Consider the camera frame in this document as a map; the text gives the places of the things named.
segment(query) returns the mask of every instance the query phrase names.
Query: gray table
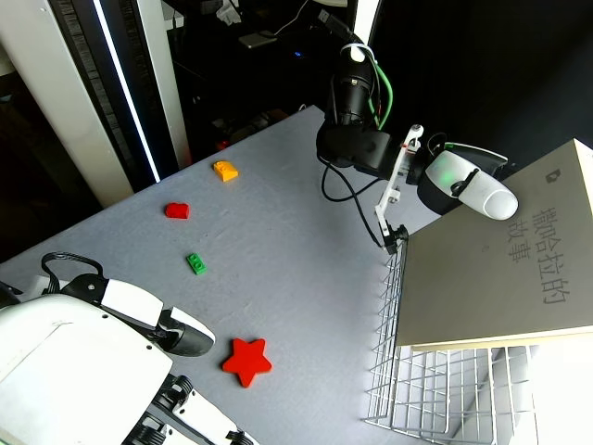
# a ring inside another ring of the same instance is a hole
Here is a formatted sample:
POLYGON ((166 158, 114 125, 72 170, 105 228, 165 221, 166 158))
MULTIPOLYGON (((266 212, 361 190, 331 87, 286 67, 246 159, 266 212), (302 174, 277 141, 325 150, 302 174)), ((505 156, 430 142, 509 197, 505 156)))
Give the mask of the gray table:
MULTIPOLYGON (((26 287, 40 259, 66 250, 100 261, 107 277, 134 283, 193 314, 217 336, 201 358, 176 358, 173 372, 262 445, 412 443, 369 426, 366 414, 376 341, 376 298, 386 254, 368 237, 352 202, 335 204, 320 191, 315 135, 322 113, 308 108, 153 185, 0 265, 0 279, 26 287), (240 176, 223 183, 211 169, 230 160, 240 176), (171 201, 192 207, 189 221, 163 214, 171 201), (185 256, 198 252, 208 272, 196 276, 185 256), (267 340, 273 363, 244 389, 221 370, 234 337, 267 340)), ((369 177, 348 171, 356 188, 369 177)), ((372 206, 362 205, 376 229, 372 206)), ((339 179, 328 191, 343 196, 339 179)), ((404 186, 389 221, 411 231, 435 215, 404 186)), ((76 267, 57 267, 72 278, 76 267)))

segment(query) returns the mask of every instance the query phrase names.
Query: gray book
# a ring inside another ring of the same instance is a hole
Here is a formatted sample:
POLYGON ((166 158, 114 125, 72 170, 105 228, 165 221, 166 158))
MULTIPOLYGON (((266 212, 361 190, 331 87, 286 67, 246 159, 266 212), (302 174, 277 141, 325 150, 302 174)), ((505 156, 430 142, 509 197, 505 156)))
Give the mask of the gray book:
POLYGON ((573 140, 508 178, 507 221, 461 206, 410 236, 397 329, 416 350, 593 333, 593 151, 573 140))

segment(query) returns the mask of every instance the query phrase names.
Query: wire basket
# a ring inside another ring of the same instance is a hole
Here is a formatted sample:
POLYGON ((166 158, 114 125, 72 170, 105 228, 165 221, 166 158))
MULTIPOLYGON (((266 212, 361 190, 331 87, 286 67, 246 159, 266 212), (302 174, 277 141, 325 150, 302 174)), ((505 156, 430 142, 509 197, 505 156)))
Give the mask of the wire basket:
POLYGON ((533 347, 414 352, 396 345, 407 239, 386 264, 365 422, 442 444, 537 444, 533 347))

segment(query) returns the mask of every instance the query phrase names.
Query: red star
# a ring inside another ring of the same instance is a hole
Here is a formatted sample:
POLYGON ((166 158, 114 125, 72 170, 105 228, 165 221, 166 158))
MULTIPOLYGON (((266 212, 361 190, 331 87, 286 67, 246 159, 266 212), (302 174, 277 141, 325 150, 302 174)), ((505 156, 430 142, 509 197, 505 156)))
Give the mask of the red star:
POLYGON ((266 340, 263 338, 251 343, 247 343, 241 338, 235 338, 233 340, 233 355, 222 365, 222 370, 239 375, 241 385, 249 388, 256 374, 271 371, 271 363, 263 355, 265 347, 266 340))

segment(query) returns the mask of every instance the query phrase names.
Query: green lego brick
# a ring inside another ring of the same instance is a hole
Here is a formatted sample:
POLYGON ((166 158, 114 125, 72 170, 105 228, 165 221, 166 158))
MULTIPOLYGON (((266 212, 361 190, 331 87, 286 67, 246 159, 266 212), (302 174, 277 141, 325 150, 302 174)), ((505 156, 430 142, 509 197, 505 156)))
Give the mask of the green lego brick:
POLYGON ((206 264, 200 259, 197 253, 192 253, 187 257, 187 262, 192 267, 192 270, 196 273, 196 275, 200 275, 207 271, 206 264))

